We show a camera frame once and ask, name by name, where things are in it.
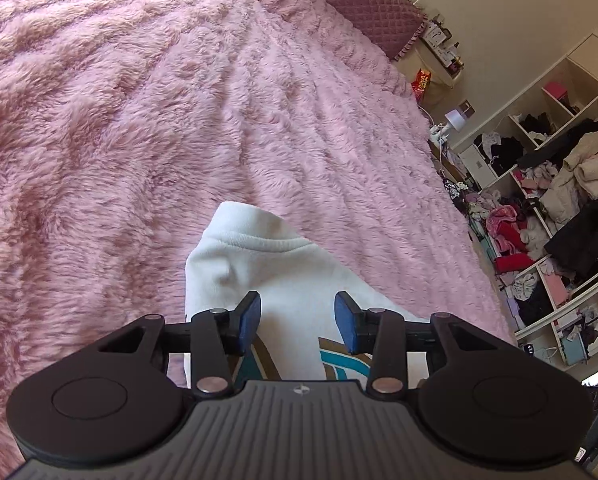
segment pink fluffy blanket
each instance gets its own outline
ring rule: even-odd
[[[410,94],[323,0],[0,0],[0,477],[12,388],[143,314],[181,321],[223,200],[507,336]]]

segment red snack bag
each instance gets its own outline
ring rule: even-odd
[[[424,69],[416,73],[416,79],[412,82],[412,89],[415,93],[417,103],[420,103],[421,99],[423,99],[423,94],[426,92],[426,88],[428,88],[431,76],[432,73]]]

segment circular cover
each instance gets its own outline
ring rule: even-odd
[[[580,384],[516,350],[464,352],[425,382],[418,408],[449,447],[501,466],[573,458],[591,423]]]
[[[149,363],[109,352],[70,361],[26,379],[8,401],[12,433],[42,462],[117,462],[163,441],[179,422],[179,389]]]

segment white shelving unit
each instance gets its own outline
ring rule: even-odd
[[[576,113],[570,111],[544,89],[544,86],[551,81],[560,83],[568,90],[570,105],[576,108]],[[542,144],[528,136],[528,132],[525,131],[517,120],[520,114],[522,117],[525,117],[527,114],[537,117],[541,113],[546,113],[550,122],[554,125],[554,132]],[[498,113],[474,131],[470,137],[466,137],[457,146],[454,146],[454,149],[458,153],[461,153],[472,145],[472,141],[476,136],[495,130],[502,137],[517,138],[525,151],[531,152],[550,142],[554,142],[555,139],[565,134],[570,128],[577,126],[587,118],[598,120],[597,31],[586,38],[572,52],[555,63],[533,84],[528,86],[524,92],[510,101],[505,107],[501,108]],[[470,163],[473,163],[474,149],[471,150],[470,156]],[[491,166],[488,165],[488,167],[492,175],[490,175],[490,172],[481,171],[477,179],[483,190],[492,191],[496,189],[502,196],[511,196],[513,194],[526,198],[531,196],[514,177],[513,172],[516,167],[510,168],[499,176],[495,174]],[[550,231],[550,227],[546,219],[541,215],[541,212],[537,208],[534,208],[533,213],[539,219],[548,237],[552,237],[553,233]],[[549,258],[549,255],[545,256],[520,274],[533,272],[545,285],[539,266]],[[518,330],[515,335],[520,345],[526,343],[533,344],[535,355],[538,358],[550,362],[557,368],[566,370],[575,363],[568,361],[568,356],[572,357],[573,355],[573,347],[570,346],[571,342],[562,341],[562,330],[568,327],[581,311],[589,309],[595,315],[598,315],[598,274],[574,289],[565,304],[555,304],[554,298],[551,296],[550,303],[552,306],[550,314],[532,325]],[[594,328],[598,331],[598,320]],[[589,356],[597,353],[598,337],[588,347]]]

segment beige jacket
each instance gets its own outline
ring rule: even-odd
[[[598,160],[589,160],[597,153],[598,132],[585,134],[563,159],[559,174],[541,197],[541,203],[558,227],[575,217],[588,197],[598,198]]]

